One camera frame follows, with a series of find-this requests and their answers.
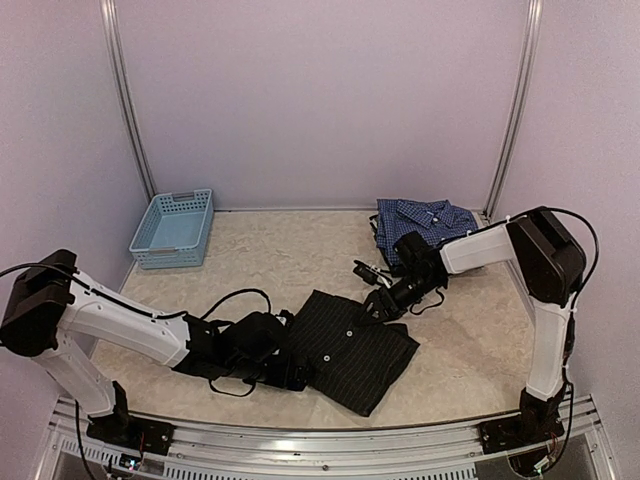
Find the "shirt collar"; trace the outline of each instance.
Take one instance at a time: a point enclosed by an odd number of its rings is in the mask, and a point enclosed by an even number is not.
[[[424,228],[431,228],[438,222],[442,222],[451,228],[455,221],[455,209],[449,203],[449,200],[440,200],[431,203],[399,200],[396,212]]]

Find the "black pinstriped shirt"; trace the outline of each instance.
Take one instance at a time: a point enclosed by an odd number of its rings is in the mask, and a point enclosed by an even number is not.
[[[310,385],[368,417],[409,364],[419,343],[403,324],[356,327],[361,304],[314,290],[295,316],[291,347],[317,373]]]

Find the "metal track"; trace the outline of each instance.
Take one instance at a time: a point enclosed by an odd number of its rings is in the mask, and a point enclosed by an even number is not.
[[[484,209],[484,213],[489,220],[493,219],[496,212],[500,195],[504,189],[509,165],[511,164],[511,159],[513,157],[513,149],[516,144],[524,106],[527,101],[527,92],[529,91],[529,83],[531,80],[531,73],[533,71],[536,48],[538,46],[538,37],[540,36],[541,15],[542,0],[529,0],[529,12],[525,27],[522,55],[520,57],[520,68],[518,69],[516,91],[511,104],[511,111],[509,112],[507,131],[502,141],[498,169],[493,179],[491,190],[489,191],[489,198]]]
[[[568,421],[568,402],[560,409]],[[75,404],[61,399],[49,424],[47,451],[77,455]],[[152,415],[176,426],[167,457],[147,454],[148,478],[180,480],[266,480],[275,478],[442,479],[475,478],[475,463],[504,456],[483,455],[477,425],[487,418],[436,425],[368,430],[285,430],[200,423]],[[591,397],[576,399],[572,436],[599,435],[600,418]],[[86,430],[86,418],[81,429]],[[106,465],[120,453],[135,454],[83,439],[89,460]],[[38,480],[49,480],[55,455],[45,455]],[[603,465],[600,471],[613,471]],[[599,478],[613,479],[612,476]]]
[[[135,157],[136,168],[138,170],[138,175],[140,176],[140,181],[144,187],[147,200],[151,201],[157,193],[157,190],[151,173],[151,168],[147,162],[144,147],[142,146],[140,129],[138,128],[138,121],[133,108],[133,101],[131,100],[131,92],[127,81],[127,70],[125,68],[124,56],[122,54],[122,43],[120,41],[115,1],[100,0],[100,10],[102,12],[102,23],[104,24],[107,48],[109,50],[109,58],[111,60],[111,67],[115,77],[116,90],[118,93],[118,99],[120,100],[122,116],[124,118],[127,133],[129,135],[129,141],[131,142],[131,147],[133,149],[133,155]]]

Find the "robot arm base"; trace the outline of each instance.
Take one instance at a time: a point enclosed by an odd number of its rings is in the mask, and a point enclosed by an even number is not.
[[[485,455],[534,445],[564,435],[558,408],[565,388],[546,402],[522,390],[520,413],[482,422],[478,426],[482,451]]]
[[[105,443],[166,456],[175,427],[167,422],[134,417],[129,414],[124,389],[113,382],[116,404],[113,412],[100,417],[89,417],[87,436]]]

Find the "blue checkered shirt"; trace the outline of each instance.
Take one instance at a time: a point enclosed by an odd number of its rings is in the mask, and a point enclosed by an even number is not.
[[[431,245],[477,230],[473,214],[455,207],[449,200],[423,203],[413,200],[378,199],[376,245],[391,265],[400,265],[393,245],[410,232],[418,232]]]

